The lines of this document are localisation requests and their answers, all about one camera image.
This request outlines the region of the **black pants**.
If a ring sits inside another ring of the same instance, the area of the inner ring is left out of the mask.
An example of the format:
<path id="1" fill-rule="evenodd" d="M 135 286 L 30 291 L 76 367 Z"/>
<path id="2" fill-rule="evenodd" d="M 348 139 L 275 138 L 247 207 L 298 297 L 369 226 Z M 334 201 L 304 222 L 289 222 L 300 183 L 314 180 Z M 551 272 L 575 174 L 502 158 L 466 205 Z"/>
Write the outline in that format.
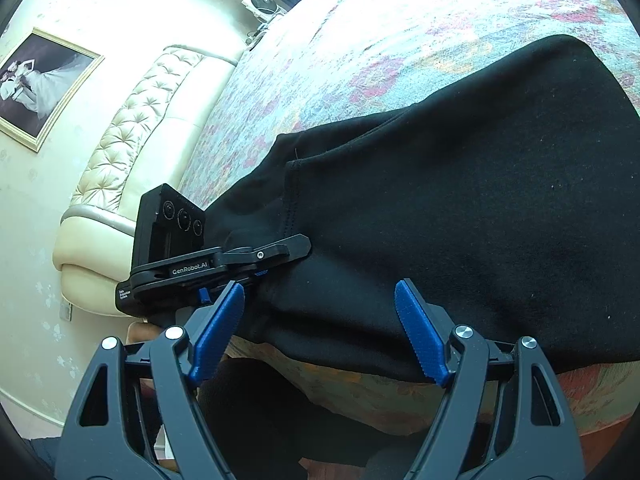
<path id="1" fill-rule="evenodd" d="M 584 42 L 529 44 L 400 110 L 281 134 L 206 211 L 205 240 L 310 254 L 248 286 L 238 334 L 412 382 L 408 278 L 558 372 L 639 356 L 639 117 Z"/>

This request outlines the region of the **cream tufted headboard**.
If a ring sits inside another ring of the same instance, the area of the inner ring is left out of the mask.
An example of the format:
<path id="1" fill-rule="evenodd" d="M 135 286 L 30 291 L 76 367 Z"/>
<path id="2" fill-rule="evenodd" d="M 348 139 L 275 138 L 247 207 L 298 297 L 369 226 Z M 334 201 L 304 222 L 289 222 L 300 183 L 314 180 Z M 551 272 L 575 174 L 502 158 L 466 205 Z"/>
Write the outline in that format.
<path id="1" fill-rule="evenodd" d="M 236 66 L 173 44 L 131 89 L 100 137 L 62 215 L 52 261 L 72 307 L 117 318 L 115 287 L 129 275 L 141 196 L 177 186 Z"/>

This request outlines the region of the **framed wedding photo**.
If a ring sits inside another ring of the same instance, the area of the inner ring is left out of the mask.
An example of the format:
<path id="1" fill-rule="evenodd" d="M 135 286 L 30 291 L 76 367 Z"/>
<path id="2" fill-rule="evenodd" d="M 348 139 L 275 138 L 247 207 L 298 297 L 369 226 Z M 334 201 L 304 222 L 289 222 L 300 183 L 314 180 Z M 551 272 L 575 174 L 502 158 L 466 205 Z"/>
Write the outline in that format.
<path id="1" fill-rule="evenodd" d="M 1 132 L 34 153 L 103 56 L 38 28 L 1 63 Z"/>

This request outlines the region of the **white small fan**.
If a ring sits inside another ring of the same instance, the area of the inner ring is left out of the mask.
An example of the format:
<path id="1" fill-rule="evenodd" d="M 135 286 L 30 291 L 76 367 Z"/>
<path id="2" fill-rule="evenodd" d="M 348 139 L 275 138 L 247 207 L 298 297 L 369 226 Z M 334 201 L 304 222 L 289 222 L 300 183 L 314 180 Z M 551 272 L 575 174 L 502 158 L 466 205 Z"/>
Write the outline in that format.
<path id="1" fill-rule="evenodd" d="M 242 0 L 242 5 L 261 23 L 267 24 L 276 16 L 284 15 L 286 10 L 276 0 Z"/>

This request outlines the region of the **floral bedspread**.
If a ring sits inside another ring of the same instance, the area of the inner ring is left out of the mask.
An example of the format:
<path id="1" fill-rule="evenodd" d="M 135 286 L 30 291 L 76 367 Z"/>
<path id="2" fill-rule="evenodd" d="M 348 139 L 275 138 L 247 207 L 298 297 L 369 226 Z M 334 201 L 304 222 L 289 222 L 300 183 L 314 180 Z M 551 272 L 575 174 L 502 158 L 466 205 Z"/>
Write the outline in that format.
<path id="1" fill-rule="evenodd" d="M 639 37 L 616 0 L 303 0 L 245 53 L 207 119 L 180 188 L 207 208 L 281 134 L 419 103 L 551 36 L 584 42 L 639 117 Z M 388 434 L 426 428 L 442 396 L 412 382 L 288 358 L 238 333 L 230 356 L 268 363 L 314 403 Z M 581 434 L 623 422 L 639 401 L 639 357 L 558 372 Z"/>

